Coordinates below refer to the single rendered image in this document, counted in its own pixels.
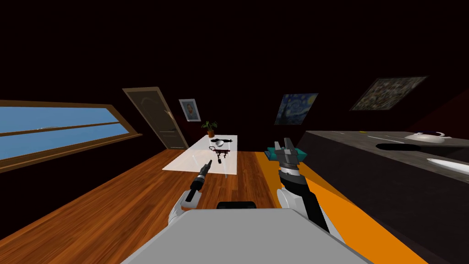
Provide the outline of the portrait picture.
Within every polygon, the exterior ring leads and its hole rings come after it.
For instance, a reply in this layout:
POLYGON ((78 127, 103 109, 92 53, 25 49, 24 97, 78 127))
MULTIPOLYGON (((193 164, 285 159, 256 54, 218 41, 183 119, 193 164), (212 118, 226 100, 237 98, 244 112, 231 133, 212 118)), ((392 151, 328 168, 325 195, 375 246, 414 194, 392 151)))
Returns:
POLYGON ((199 122, 201 120, 195 99, 180 99, 179 102, 188 122, 199 122))

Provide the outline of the starry night picture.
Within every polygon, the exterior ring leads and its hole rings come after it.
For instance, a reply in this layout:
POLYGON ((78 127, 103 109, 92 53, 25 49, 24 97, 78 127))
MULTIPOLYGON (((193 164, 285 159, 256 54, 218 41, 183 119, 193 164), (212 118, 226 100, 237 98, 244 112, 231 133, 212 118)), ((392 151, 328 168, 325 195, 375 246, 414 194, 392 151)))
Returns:
POLYGON ((301 125, 318 93, 284 94, 274 125, 301 125))

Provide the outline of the dark counter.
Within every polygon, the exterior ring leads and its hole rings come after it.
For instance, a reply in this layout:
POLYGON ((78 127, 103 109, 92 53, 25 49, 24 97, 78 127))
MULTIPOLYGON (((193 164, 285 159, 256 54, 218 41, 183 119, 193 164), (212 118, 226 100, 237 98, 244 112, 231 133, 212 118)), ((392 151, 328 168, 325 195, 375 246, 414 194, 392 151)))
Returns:
POLYGON ((304 163, 431 264, 469 264, 469 177, 384 133, 307 131, 304 163))

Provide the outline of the white table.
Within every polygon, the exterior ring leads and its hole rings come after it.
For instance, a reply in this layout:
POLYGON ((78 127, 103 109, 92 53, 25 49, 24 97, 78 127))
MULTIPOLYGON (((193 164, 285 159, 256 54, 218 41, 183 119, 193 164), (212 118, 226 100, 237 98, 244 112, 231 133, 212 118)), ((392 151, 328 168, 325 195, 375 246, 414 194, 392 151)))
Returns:
POLYGON ((209 173, 237 174, 237 135, 203 136, 163 168, 165 171, 199 172, 212 160, 209 173))

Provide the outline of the white plate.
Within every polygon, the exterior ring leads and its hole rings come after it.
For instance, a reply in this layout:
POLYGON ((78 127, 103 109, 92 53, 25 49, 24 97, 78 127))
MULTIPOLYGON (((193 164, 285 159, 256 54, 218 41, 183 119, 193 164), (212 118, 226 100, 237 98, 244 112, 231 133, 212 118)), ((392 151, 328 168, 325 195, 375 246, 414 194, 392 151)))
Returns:
POLYGON ((428 158, 427 161, 436 166, 439 166, 439 167, 442 167, 451 171, 459 172, 459 173, 469 176, 469 165, 451 162, 447 160, 441 160, 441 159, 431 159, 431 158, 428 158))

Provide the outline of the speckled abstract picture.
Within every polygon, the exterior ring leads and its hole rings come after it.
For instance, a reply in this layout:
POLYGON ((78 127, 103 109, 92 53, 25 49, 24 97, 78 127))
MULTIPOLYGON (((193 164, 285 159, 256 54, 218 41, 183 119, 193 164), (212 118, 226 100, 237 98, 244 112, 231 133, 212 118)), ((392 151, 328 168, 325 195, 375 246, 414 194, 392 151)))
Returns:
POLYGON ((428 76, 379 77, 360 96, 351 111, 391 110, 428 76))

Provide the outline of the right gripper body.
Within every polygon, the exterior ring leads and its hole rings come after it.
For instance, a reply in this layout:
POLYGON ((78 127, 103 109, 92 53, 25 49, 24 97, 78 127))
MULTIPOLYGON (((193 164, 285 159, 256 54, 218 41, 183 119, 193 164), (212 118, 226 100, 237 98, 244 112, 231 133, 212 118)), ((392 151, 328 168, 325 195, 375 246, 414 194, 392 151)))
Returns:
POLYGON ((276 150, 277 161, 280 166, 288 169, 297 169, 299 160, 298 152, 296 149, 277 149, 276 150))

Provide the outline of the wooden framed window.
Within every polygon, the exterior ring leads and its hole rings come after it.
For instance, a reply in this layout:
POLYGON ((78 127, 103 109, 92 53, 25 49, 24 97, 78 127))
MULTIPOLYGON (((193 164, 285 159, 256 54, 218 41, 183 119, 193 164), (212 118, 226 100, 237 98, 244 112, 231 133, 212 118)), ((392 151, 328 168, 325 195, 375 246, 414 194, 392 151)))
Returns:
POLYGON ((110 104, 0 100, 0 173, 138 136, 110 104))

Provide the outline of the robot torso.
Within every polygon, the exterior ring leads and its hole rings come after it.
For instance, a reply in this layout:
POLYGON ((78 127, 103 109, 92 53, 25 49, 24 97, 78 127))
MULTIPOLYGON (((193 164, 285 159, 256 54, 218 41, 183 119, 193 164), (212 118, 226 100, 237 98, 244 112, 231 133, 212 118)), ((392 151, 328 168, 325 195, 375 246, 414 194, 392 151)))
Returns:
POLYGON ((373 264, 292 209, 193 209, 121 264, 373 264))

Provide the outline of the orange rug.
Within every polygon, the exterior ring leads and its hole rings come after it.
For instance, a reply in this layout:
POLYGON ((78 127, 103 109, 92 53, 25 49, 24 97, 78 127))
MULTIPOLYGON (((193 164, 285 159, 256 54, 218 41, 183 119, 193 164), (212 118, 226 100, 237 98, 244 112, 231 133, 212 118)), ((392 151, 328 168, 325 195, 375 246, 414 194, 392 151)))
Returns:
POLYGON ((306 164, 298 168, 349 247, 374 264, 428 264, 306 164))

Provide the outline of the white teapot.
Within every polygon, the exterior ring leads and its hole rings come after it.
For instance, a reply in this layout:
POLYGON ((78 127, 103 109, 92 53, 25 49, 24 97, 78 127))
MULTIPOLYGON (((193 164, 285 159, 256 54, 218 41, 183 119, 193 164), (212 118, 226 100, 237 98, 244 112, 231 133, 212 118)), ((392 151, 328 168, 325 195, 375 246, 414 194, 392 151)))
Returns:
POLYGON ((452 137, 445 136, 444 133, 436 132, 438 135, 430 135, 424 132, 416 132, 414 134, 405 136, 407 140, 415 141, 424 141, 426 143, 444 143, 446 139, 451 139, 452 137))

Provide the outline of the brown door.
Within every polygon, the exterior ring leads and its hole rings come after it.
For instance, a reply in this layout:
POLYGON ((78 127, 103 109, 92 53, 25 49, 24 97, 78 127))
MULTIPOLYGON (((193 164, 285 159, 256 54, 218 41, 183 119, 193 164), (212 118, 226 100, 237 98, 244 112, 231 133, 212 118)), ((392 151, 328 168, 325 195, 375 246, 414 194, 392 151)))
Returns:
POLYGON ((158 87, 124 88, 123 91, 166 149, 189 148, 158 87))

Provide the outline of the teal box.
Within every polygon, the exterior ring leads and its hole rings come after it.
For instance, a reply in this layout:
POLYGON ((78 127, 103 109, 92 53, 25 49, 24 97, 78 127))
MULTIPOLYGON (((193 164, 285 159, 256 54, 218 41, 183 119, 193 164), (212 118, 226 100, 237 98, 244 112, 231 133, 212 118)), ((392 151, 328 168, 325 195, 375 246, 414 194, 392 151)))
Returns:
MULTIPOLYGON (((304 159, 307 157, 307 154, 300 150, 299 148, 295 149, 298 152, 298 161, 302 162, 304 159)), ((277 155, 275 153, 275 148, 274 147, 268 147, 266 151, 264 151, 265 155, 270 161, 277 161, 277 155)))

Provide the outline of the potted green plant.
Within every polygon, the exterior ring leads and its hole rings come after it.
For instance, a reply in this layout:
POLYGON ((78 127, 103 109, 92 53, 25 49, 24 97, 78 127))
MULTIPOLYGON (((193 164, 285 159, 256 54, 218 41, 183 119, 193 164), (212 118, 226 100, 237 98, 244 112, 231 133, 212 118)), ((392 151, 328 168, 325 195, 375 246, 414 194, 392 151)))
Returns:
POLYGON ((213 122, 206 121, 205 123, 201 125, 201 128, 207 129, 207 134, 209 138, 213 138, 215 136, 214 128, 217 128, 217 127, 218 127, 218 124, 216 121, 213 121, 213 122))

